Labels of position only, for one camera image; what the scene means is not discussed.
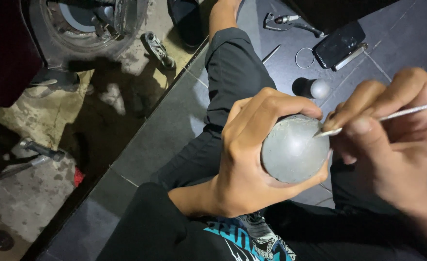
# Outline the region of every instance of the black t-shirt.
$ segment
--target black t-shirt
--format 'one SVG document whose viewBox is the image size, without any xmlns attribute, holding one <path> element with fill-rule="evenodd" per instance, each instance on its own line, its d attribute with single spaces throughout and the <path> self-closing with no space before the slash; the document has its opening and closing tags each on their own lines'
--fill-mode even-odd
<svg viewBox="0 0 427 261">
<path fill-rule="evenodd" d="M 353 253 L 341 253 L 342 248 Z M 185 217 L 154 183 L 141 185 L 98 261 L 425 260 L 413 250 L 357 243 L 286 243 L 261 213 L 236 218 Z M 299 248 L 297 255 L 292 248 Z"/>
</svg>

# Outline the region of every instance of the hand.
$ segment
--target hand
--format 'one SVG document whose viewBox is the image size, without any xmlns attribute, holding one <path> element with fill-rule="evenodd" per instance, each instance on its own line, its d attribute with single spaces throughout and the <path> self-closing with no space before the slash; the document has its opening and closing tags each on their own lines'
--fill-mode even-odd
<svg viewBox="0 0 427 261">
<path fill-rule="evenodd" d="M 319 118 L 321 110 L 309 99 L 264 88 L 253 98 L 237 101 L 222 132 L 220 171 L 212 180 L 214 198 L 225 217 L 252 213 L 290 199 L 324 181 L 328 161 L 300 184 L 277 181 L 260 162 L 262 143 L 281 116 L 301 113 Z"/>
<path fill-rule="evenodd" d="M 361 90 L 368 90 L 367 97 Z M 356 161 L 357 173 L 374 192 L 401 210 L 427 198 L 427 110 L 382 123 L 376 119 L 425 104 L 427 73 L 403 69 L 386 89 L 374 81 L 359 85 L 325 123 L 326 130 L 344 126 L 332 139 L 335 151 L 346 163 Z"/>
</svg>

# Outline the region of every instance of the gray ball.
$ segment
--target gray ball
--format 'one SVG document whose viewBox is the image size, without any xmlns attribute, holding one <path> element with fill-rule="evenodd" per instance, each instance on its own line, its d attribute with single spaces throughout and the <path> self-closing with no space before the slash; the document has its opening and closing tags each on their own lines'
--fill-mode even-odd
<svg viewBox="0 0 427 261">
<path fill-rule="evenodd" d="M 301 114 L 277 122 L 262 145 L 265 170 L 286 183 L 300 183 L 313 177 L 330 150 L 329 137 L 313 137 L 321 127 L 319 120 Z"/>
</svg>

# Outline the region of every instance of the smartphone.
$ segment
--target smartphone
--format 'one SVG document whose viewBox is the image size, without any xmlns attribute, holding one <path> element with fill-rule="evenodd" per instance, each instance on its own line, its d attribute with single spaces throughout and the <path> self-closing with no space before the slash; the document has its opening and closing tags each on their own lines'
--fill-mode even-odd
<svg viewBox="0 0 427 261">
<path fill-rule="evenodd" d="M 330 33 L 313 47 L 313 54 L 321 67 L 329 69 L 357 49 L 366 35 L 358 21 Z"/>
</svg>

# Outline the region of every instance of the concrete floor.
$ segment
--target concrete floor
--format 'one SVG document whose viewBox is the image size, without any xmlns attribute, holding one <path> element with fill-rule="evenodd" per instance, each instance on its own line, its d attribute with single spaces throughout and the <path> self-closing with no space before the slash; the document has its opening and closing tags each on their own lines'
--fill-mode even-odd
<svg viewBox="0 0 427 261">
<path fill-rule="evenodd" d="M 176 63 L 166 71 L 141 43 L 153 31 Z M 28 169 L 0 182 L 0 229 L 15 240 L 0 261 L 19 260 L 74 190 L 77 165 L 88 178 L 105 173 L 195 50 L 184 50 L 168 15 L 166 1 L 150 0 L 135 42 L 119 62 L 103 62 L 82 78 L 76 93 L 57 91 L 32 100 L 22 96 L 11 108 L 0 108 L 0 123 L 22 137 L 69 153 L 59 163 Z M 95 90 L 85 96 L 89 78 Z"/>
</svg>

